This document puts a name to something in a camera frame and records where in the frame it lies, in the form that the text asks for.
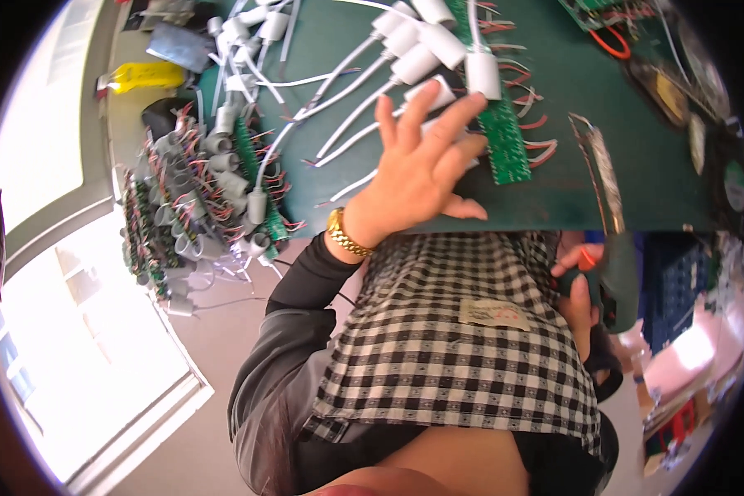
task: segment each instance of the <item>person's left hand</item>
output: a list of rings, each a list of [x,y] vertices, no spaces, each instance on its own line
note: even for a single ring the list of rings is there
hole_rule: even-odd
[[[575,267],[583,249],[598,260],[604,253],[603,244],[579,244],[557,261],[557,264],[551,268],[551,275],[559,277],[568,269]],[[589,301],[589,286],[583,274],[576,276],[570,285],[570,297],[560,297],[558,306],[559,314],[565,317],[570,332],[573,333],[576,350],[582,362],[585,362],[589,357],[589,331],[593,325],[598,323],[600,309],[592,306]]]

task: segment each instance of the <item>yellow bottle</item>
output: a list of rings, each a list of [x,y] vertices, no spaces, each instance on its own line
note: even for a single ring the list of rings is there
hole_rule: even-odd
[[[150,62],[146,64],[122,64],[110,74],[108,87],[114,93],[145,86],[175,88],[185,83],[184,69],[170,62]]]

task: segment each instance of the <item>green work mat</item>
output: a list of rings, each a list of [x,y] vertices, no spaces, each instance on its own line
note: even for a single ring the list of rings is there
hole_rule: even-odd
[[[684,224],[700,231],[710,229],[707,195],[691,164],[686,132],[669,129],[661,123],[627,84],[619,62],[598,47],[589,34],[583,33],[557,2],[508,0],[496,4],[502,18],[517,25],[517,29],[507,32],[508,42],[527,47],[525,52],[513,52],[511,58],[531,68],[528,84],[545,97],[521,121],[535,122],[543,114],[548,121],[538,129],[523,131],[524,138],[529,141],[556,138],[557,152],[532,170],[531,181],[497,186],[488,168],[469,171],[455,192],[482,204],[488,211],[488,221],[442,215],[414,231],[600,229],[595,193],[568,123],[569,111],[582,114],[601,129],[620,184],[629,229],[681,230]],[[230,6],[228,2],[221,4],[223,14]],[[329,72],[367,37],[370,22],[379,14],[379,10],[361,5],[303,0],[282,80]],[[271,47],[264,65],[265,74],[273,80],[278,80],[280,45]],[[651,51],[662,49],[663,33],[658,30],[653,36],[645,36],[640,45]],[[382,49],[382,45],[375,45],[353,65],[367,67]],[[207,108],[212,101],[216,73],[216,68],[210,69],[202,78]],[[301,160],[313,160],[336,126],[371,91],[384,84],[389,75],[388,68],[381,69],[345,100],[312,117],[285,140],[281,163],[293,184],[284,200],[285,211],[289,220],[305,220],[308,224],[296,236],[313,236],[322,230],[331,208],[345,204],[351,195],[321,208],[314,205],[327,201],[338,190],[377,167],[382,152],[377,135],[367,136],[347,154],[319,169]],[[339,92],[353,77],[351,74],[339,78],[326,98]],[[317,86],[313,83],[282,88],[281,94],[295,112]],[[391,93],[395,104],[401,102],[404,89],[397,88]],[[513,98],[524,93],[511,90]],[[280,118],[281,107],[268,91],[261,91],[259,104],[264,113],[264,129],[280,129],[286,124]],[[340,141],[370,124],[373,113],[370,108],[362,114]]]

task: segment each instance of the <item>hand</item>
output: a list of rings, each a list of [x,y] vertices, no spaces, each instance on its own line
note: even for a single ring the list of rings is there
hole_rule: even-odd
[[[437,81],[428,83],[398,122],[391,115],[391,98],[381,96],[377,100],[375,117],[380,123],[383,155],[377,175],[347,203],[344,213],[347,235],[367,248],[439,213],[488,218],[485,209],[474,200],[452,193],[466,172],[466,165],[488,144],[485,136],[477,134],[456,143],[453,140],[485,109],[487,101],[482,94],[460,99],[422,138],[421,124],[439,90]]]
[[[604,254],[603,244],[579,244],[569,253],[567,253],[557,264],[551,268],[551,275],[559,277],[565,274],[568,269],[578,264],[579,257],[582,256],[582,250],[585,250],[593,258],[599,260]],[[589,331],[593,325],[598,323],[600,310],[597,306],[593,307],[589,301],[589,287],[587,278],[579,274],[570,285],[570,297],[561,297],[559,299],[559,314],[565,317],[565,321],[573,333],[576,341],[576,350],[585,362],[589,357]]]

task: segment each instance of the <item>pile of electronic components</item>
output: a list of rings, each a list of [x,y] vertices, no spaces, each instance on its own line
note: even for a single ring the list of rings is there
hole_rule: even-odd
[[[248,181],[231,139],[236,117],[221,115],[205,136],[189,115],[192,105],[176,110],[169,133],[155,140],[148,129],[138,167],[124,175],[125,262],[179,315],[196,308],[185,281],[191,274],[204,275],[210,286],[227,275],[249,283],[251,260],[270,265],[269,236],[247,215]]]

